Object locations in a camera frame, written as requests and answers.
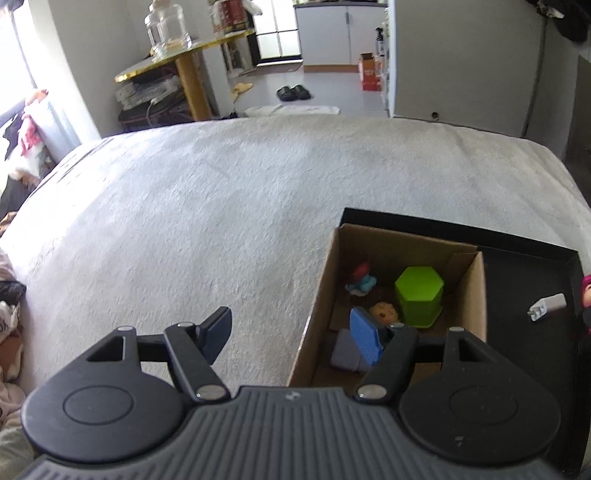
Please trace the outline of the brown-haired doll figure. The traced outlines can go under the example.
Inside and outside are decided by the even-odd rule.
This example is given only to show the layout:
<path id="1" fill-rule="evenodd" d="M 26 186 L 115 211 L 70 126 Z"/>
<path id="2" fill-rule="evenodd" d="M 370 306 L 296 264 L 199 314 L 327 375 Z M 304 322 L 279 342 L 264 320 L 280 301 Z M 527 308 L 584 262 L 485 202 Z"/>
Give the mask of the brown-haired doll figure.
<path id="1" fill-rule="evenodd" d="M 400 322 L 396 308 L 387 302 L 378 302 L 370 307 L 370 314 L 380 324 L 385 326 Z"/>

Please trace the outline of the grey-blue block toy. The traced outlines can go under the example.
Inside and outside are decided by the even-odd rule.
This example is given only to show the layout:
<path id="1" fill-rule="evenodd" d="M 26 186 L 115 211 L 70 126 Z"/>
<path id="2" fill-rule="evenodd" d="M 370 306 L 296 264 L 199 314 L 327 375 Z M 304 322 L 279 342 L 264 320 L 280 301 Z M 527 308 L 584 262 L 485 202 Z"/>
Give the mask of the grey-blue block toy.
<path id="1" fill-rule="evenodd" d="M 366 374 L 370 371 L 370 365 L 363 358 L 348 329 L 339 330 L 329 364 L 350 372 Z"/>

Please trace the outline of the green hexagonal box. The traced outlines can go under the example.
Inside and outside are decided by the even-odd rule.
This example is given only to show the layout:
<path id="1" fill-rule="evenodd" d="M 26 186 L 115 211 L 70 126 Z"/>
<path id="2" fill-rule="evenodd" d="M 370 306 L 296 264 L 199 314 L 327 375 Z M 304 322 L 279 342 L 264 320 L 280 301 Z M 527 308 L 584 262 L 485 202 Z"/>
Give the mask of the green hexagonal box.
<path id="1" fill-rule="evenodd" d="M 445 282 L 432 267 L 408 267 L 394 283 L 406 325 L 418 329 L 433 326 L 442 311 Z"/>

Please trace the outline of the red blue cartoon figure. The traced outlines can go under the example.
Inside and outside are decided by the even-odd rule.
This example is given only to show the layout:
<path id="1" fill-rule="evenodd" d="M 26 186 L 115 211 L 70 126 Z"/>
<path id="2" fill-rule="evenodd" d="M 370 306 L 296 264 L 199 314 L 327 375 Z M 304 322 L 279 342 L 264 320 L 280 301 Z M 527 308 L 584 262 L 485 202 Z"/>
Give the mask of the red blue cartoon figure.
<path id="1" fill-rule="evenodd" d="M 377 278 L 370 275 L 370 264 L 363 262 L 356 266 L 346 283 L 346 291 L 353 296 L 363 297 L 370 293 L 377 284 Z"/>

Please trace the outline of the white charger plug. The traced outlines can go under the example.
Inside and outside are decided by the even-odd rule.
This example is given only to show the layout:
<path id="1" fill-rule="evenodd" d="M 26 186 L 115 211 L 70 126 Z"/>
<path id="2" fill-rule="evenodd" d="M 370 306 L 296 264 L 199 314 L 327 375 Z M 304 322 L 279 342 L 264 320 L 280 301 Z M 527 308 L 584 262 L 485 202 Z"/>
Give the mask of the white charger plug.
<path id="1" fill-rule="evenodd" d="M 551 313 L 564 309 L 566 306 L 565 295 L 563 293 L 558 293 L 536 301 L 529 307 L 527 314 L 532 322 L 536 322 Z"/>

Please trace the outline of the pink toy figure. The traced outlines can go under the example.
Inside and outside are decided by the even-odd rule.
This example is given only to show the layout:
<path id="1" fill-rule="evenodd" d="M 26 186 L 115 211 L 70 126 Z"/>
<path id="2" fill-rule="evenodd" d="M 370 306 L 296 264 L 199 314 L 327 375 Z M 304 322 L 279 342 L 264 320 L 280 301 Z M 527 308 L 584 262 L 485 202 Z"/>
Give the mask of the pink toy figure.
<path id="1" fill-rule="evenodd" d="M 591 276 L 586 275 L 582 281 L 581 287 L 581 319 L 587 328 L 587 332 L 591 333 Z"/>

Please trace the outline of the brown cardboard box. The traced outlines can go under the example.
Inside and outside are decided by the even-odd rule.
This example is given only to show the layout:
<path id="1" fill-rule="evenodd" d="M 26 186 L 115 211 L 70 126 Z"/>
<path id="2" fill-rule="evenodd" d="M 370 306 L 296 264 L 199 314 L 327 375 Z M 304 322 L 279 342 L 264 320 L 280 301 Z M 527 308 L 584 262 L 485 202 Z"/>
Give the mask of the brown cardboard box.
<path id="1" fill-rule="evenodd" d="M 367 262 L 376 286 L 366 296 L 353 296 L 346 283 L 356 266 Z M 392 304 L 400 317 L 394 283 L 408 267 L 434 268 L 445 282 L 442 312 L 431 328 L 419 333 L 443 337 L 451 327 L 463 327 L 486 341 L 488 336 L 484 256 L 471 244 L 378 228 L 345 224 L 332 233 L 311 315 L 304 327 L 287 385 L 342 386 L 351 392 L 362 375 L 329 364 L 339 330 L 349 327 L 349 311 L 378 302 Z"/>

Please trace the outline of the white fluffy blanket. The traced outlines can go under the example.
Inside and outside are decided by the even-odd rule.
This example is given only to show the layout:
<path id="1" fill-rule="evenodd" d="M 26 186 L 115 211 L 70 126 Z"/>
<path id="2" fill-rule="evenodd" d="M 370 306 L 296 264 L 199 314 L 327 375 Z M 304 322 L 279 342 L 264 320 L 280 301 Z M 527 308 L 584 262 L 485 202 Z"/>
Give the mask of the white fluffy blanket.
<path id="1" fill-rule="evenodd" d="M 590 210 L 562 162 L 528 140 L 393 118 L 200 122 L 72 151 L 1 239 L 18 280 L 32 391 L 120 325 L 158 333 L 233 313 L 228 386 L 281 385 L 332 232 L 358 208 L 575 249 Z"/>

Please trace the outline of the black plastic tray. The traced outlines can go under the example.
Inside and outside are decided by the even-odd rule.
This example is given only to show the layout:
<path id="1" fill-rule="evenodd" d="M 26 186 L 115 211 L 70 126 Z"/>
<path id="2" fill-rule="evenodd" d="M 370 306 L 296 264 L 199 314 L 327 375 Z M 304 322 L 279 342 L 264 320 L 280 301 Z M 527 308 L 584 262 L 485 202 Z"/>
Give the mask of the black plastic tray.
<path id="1" fill-rule="evenodd" d="M 355 208 L 346 208 L 341 222 L 472 244 L 482 252 L 488 342 L 558 401 L 561 426 L 547 460 L 576 477 L 590 433 L 590 335 L 581 319 L 578 252 L 474 226 Z M 529 307 L 558 293 L 567 306 L 532 322 Z"/>

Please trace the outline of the round gold-edged side table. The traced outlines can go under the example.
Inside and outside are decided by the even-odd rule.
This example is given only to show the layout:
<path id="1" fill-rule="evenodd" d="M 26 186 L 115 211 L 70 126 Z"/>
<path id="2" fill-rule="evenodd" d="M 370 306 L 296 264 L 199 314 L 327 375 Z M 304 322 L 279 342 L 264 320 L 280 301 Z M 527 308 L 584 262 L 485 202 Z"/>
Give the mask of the round gold-edged side table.
<path id="1" fill-rule="evenodd" d="M 189 111 L 194 121 L 211 120 L 211 107 L 206 98 L 204 85 L 200 80 L 193 54 L 197 51 L 221 46 L 227 42 L 245 38 L 256 33 L 253 29 L 231 32 L 211 40 L 192 41 L 187 48 L 173 51 L 162 57 L 149 57 L 123 70 L 114 77 L 116 83 L 132 78 L 173 62 L 178 71 L 181 86 L 186 97 Z"/>

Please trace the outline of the black slippers pair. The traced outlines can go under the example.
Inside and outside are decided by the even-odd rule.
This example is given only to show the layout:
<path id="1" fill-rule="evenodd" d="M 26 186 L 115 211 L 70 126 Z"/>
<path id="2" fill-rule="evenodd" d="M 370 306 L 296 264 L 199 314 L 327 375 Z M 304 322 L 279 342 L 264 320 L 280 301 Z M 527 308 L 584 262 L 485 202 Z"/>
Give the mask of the black slippers pair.
<path id="1" fill-rule="evenodd" d="M 276 91 L 276 96 L 283 102 L 311 100 L 311 92 L 301 84 L 294 87 L 283 86 Z"/>

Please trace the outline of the orange cardboard box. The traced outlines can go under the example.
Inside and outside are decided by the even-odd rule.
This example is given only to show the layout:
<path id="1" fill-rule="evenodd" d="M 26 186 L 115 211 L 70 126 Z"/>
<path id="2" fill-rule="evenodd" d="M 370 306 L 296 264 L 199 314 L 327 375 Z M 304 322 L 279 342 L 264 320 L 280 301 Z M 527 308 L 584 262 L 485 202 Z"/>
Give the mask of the orange cardboard box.
<path id="1" fill-rule="evenodd" d="M 360 55 L 358 69 L 364 91 L 380 91 L 382 89 L 378 64 L 373 53 L 362 53 Z"/>

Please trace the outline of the white kitchen cabinet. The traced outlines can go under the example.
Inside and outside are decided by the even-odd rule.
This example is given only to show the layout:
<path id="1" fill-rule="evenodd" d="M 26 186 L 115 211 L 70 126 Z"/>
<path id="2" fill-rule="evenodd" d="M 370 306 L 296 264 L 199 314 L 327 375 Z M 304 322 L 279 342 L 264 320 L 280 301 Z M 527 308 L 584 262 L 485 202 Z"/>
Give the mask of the white kitchen cabinet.
<path id="1" fill-rule="evenodd" d="M 352 73 L 364 53 L 376 51 L 377 28 L 388 4 L 376 1 L 310 2 L 294 6 L 305 72 Z"/>

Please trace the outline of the clear glass jar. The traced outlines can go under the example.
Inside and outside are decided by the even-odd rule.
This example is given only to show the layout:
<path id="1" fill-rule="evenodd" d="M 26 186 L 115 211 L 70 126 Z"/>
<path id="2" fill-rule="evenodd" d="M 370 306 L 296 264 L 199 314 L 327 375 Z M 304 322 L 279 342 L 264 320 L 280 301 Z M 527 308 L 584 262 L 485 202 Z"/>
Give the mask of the clear glass jar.
<path id="1" fill-rule="evenodd" d="M 151 55 L 163 57 L 190 47 L 181 5 L 169 0 L 153 0 L 144 18 L 144 25 L 151 44 Z"/>

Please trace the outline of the red tin in bag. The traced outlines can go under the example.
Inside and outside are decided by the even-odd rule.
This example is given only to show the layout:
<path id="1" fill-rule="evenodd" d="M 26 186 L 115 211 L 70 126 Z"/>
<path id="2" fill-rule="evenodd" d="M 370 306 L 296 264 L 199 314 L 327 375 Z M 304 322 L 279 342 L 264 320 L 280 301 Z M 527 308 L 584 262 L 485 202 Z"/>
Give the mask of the red tin in bag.
<path id="1" fill-rule="evenodd" d="M 209 14 L 215 35 L 226 35 L 252 28 L 250 18 L 263 14 L 263 10 L 250 0 L 209 1 Z"/>

